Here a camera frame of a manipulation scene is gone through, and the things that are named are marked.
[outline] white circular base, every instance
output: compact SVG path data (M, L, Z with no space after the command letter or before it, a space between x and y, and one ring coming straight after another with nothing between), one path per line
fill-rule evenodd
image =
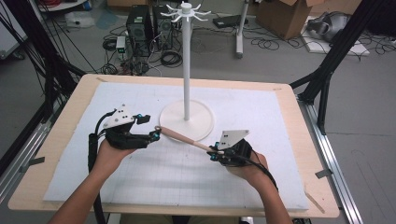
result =
M213 130L214 118L210 109L197 101L190 101L190 119L184 120L184 101L177 101L163 109L160 125L183 134L194 141L207 137Z

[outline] wooden handle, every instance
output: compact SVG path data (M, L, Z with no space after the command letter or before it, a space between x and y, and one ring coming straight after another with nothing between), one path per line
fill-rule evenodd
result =
M187 137L187 136L184 136L184 135L181 134L181 133L177 133L177 132L172 131L172 130L170 130L170 129L168 129L168 128L165 128L165 127L163 127L163 126L156 126L155 128L156 128L156 129L157 129L157 128L161 128L161 133L162 133L162 134L165 134L166 136L175 138L175 139L178 140L178 141L181 141L181 142L190 144L190 145L192 145L192 146L201 148L201 149L203 149L203 150L205 150L205 151L209 151L209 152L213 152L213 151L214 151L212 148L207 147L207 146L205 146L205 145L203 145L203 144L201 144L201 143L199 143L199 142L195 142L194 140L190 139L190 138Z

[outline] wooden table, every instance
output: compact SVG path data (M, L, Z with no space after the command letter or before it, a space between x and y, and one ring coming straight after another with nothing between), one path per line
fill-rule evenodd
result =
M21 183L11 197L8 207L15 210L51 211L57 210L61 203L43 201L43 196L53 177L57 162L66 148L73 131L84 113L88 103L101 82L136 84L183 85L181 78L166 77L120 77L86 75L51 129L45 143L36 157L46 161L29 168ZM316 172L323 170L318 153L304 122L291 87L287 84L203 80L192 79L192 87L229 88L241 90L273 91L279 102L285 121L290 143L304 184L305 195L309 202L306 211L289 211L291 217L338 217L339 209L326 177L318 179ZM264 212L257 209L203 208L161 205L103 204L104 210L111 213L169 214L196 216L239 216L263 217Z

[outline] concrete floor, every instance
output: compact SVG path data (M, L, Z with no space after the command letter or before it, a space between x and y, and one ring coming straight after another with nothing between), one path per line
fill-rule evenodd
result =
M94 68L104 63L103 36L123 25L123 13L94 8L96 25L70 30L69 36ZM198 23L214 27L210 21ZM247 28L258 27L249 18ZM260 36L246 33L247 36ZM72 64L92 70L61 35ZM244 57L234 56L235 37L196 30L191 43L191 78L291 83L315 71L325 55L294 49L277 41L278 50L261 49L244 39ZM364 223L394 223L396 220L396 53L368 57L347 56L335 71L330 88L326 131ZM182 69L158 67L163 77L182 77ZM160 73L150 69L147 76ZM30 117L43 103L42 91L29 60L0 61L0 156L12 144ZM44 223L52 213L10 211L0 204L1 223ZM262 222L256 218L255 223ZM347 223L336 219L312 219L313 223ZM94 223L92 217L87 223Z

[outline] box flap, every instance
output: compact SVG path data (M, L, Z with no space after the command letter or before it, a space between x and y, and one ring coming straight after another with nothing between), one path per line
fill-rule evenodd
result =
M283 2L284 4L288 4L289 6L294 5L294 3L297 2L297 0L279 0L280 2Z
M309 7L323 4L325 2L325 0L305 0L305 1L306 1L306 5Z

